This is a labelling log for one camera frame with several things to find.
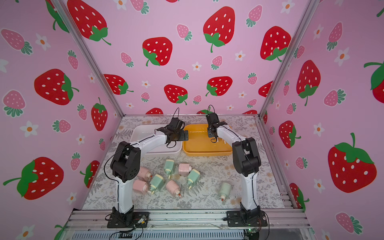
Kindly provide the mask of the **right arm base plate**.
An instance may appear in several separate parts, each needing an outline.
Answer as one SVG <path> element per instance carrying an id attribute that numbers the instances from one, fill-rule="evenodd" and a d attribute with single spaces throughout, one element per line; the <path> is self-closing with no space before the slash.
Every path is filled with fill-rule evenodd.
<path id="1" fill-rule="evenodd" d="M 267 215 L 260 206 L 247 210 L 243 204 L 239 211 L 227 211 L 223 221 L 227 222 L 229 227 L 262 228 L 269 225 Z"/>

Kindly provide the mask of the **white plastic storage box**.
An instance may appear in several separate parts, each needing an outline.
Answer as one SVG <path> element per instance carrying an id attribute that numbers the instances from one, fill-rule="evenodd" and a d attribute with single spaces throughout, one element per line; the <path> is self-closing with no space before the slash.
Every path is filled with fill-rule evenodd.
<path id="1" fill-rule="evenodd" d="M 131 136 L 130 143 L 141 147 L 141 156 L 177 156 L 182 150 L 182 142 L 165 144 L 166 135 L 156 130 L 166 125 L 140 125 L 136 127 Z"/>

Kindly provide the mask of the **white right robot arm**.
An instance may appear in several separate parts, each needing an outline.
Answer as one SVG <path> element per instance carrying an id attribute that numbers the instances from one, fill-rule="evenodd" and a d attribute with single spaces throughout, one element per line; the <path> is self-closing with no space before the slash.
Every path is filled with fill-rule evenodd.
<path id="1" fill-rule="evenodd" d="M 257 199 L 257 175 L 262 164 L 256 140 L 245 138 L 229 128 L 226 122 L 221 122 L 216 113 L 206 115 L 208 136 L 222 139 L 232 146 L 233 165 L 241 174 L 242 202 L 241 211 L 246 214 L 260 210 Z"/>

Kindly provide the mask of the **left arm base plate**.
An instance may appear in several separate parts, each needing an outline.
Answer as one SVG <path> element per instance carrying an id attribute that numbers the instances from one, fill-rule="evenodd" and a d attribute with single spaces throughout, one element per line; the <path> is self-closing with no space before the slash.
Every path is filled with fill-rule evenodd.
<path id="1" fill-rule="evenodd" d="M 127 213 L 122 214 L 113 207 L 110 218 L 107 220 L 107 228 L 146 228 L 149 216 L 150 212 L 135 212 L 134 208 L 131 208 Z"/>

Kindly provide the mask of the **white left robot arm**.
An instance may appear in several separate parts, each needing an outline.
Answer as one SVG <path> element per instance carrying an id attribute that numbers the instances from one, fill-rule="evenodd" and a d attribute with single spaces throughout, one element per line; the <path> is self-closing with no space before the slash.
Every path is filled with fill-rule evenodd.
<path id="1" fill-rule="evenodd" d="M 168 125 L 155 129 L 154 133 L 148 137 L 136 142 L 119 143 L 110 168 L 117 186 L 116 209 L 120 214 L 126 214 L 134 209 L 133 184 L 140 171 L 141 157 L 159 146 L 187 141 L 189 134 L 184 127 L 184 121 L 173 117 Z"/>

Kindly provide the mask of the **yellow plastic storage box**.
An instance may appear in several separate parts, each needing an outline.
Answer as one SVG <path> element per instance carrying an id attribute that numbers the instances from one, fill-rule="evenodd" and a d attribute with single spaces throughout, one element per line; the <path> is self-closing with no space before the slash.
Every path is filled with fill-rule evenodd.
<path id="1" fill-rule="evenodd" d="M 233 153 L 232 142 L 239 141 L 231 131 L 224 129 L 224 139 L 209 137 L 208 124 L 191 124 L 185 127 L 189 140 L 183 142 L 183 151 L 190 157 L 229 156 Z"/>

